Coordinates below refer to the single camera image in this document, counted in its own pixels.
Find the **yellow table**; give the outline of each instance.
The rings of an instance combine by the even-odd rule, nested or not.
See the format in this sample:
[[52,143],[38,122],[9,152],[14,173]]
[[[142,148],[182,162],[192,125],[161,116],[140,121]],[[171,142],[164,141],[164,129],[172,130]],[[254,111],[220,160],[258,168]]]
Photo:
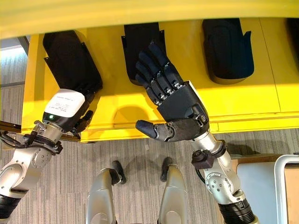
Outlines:
[[[284,19],[241,19],[252,31],[255,72],[232,85],[213,83],[203,52],[201,20],[159,23],[165,30],[167,55],[184,80],[191,80],[201,96],[214,133],[299,127],[299,69]],[[163,122],[142,87],[126,74],[121,36],[123,26],[78,29],[103,79],[91,108],[94,117],[81,140],[143,138],[135,130],[138,119]],[[42,45],[43,35],[31,36],[25,82],[22,133],[41,119],[47,102],[58,90]]]
[[0,39],[85,27],[229,17],[299,17],[299,1],[1,0]]

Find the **black cylinder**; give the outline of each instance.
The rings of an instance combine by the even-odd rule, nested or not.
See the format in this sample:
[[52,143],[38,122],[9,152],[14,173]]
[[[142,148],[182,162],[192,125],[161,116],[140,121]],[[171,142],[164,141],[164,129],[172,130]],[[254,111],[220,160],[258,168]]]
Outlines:
[[20,198],[0,195],[0,219],[8,218],[17,207]]
[[246,199],[232,204],[218,205],[227,224],[250,224],[255,220],[255,216]]

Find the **white label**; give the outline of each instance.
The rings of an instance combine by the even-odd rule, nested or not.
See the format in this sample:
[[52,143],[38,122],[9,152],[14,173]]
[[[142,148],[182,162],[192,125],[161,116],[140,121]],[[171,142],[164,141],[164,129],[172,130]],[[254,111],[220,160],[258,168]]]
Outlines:
[[85,97],[82,93],[60,89],[47,104],[45,112],[57,116],[71,118],[80,109],[85,102]]

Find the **black cable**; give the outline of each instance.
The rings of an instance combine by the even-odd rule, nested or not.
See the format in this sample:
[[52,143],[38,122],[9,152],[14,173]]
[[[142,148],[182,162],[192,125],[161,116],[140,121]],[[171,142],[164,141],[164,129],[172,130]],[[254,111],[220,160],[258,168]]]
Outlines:
[[0,140],[1,140],[5,145],[7,145],[7,146],[9,146],[9,147],[11,147],[11,148],[22,148],[22,149],[24,149],[24,148],[43,148],[43,149],[45,149],[45,150],[51,152],[52,154],[54,154],[50,149],[48,149],[48,148],[45,147],[45,146],[40,146],[40,145],[30,145],[30,146],[26,146],[26,145],[23,145],[23,144],[21,144],[20,142],[18,142],[17,140],[14,140],[14,139],[13,139],[13,140],[16,141],[16,142],[18,142],[18,143],[11,142],[12,140],[9,140],[9,139],[5,138],[5,136],[9,137],[9,136],[6,135],[6,134],[1,134],[1,135],[0,135]]
[[13,139],[12,137],[8,136],[6,133],[0,134],[0,137],[5,138],[9,142],[13,142],[14,144],[21,145],[21,143],[19,141],[17,141],[15,139]]
[[11,147],[11,148],[24,148],[24,147],[22,147],[22,146],[13,146],[13,145],[10,145],[9,143],[7,143],[3,138],[0,138],[1,139],[1,141],[5,144],[5,145],[7,145],[7,146],[9,146],[9,147]]
[[204,184],[206,184],[206,180],[205,180],[205,179],[203,178],[203,176],[201,175],[199,169],[196,169],[196,168],[195,168],[195,171],[196,171],[197,176],[200,178],[200,180],[201,180]]

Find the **robotic hand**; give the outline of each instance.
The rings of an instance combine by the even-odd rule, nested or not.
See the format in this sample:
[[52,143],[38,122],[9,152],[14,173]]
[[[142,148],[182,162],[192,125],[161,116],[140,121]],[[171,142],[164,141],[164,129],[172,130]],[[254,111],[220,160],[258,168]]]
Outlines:
[[188,140],[194,149],[192,164],[213,194],[225,223],[257,224],[240,180],[231,169],[225,142],[210,133],[208,114],[191,82],[182,80],[166,54],[153,42],[139,54],[136,68],[136,80],[167,122],[154,125],[139,120],[136,128],[160,141]]
[[47,104],[42,122],[35,121],[31,134],[24,136],[24,144],[0,133],[2,142],[15,148],[12,160],[0,172],[0,224],[8,222],[51,157],[61,152],[62,134],[78,135],[86,128],[93,115],[87,111],[89,104],[102,88],[100,74],[74,31],[45,34],[43,44],[60,90]]

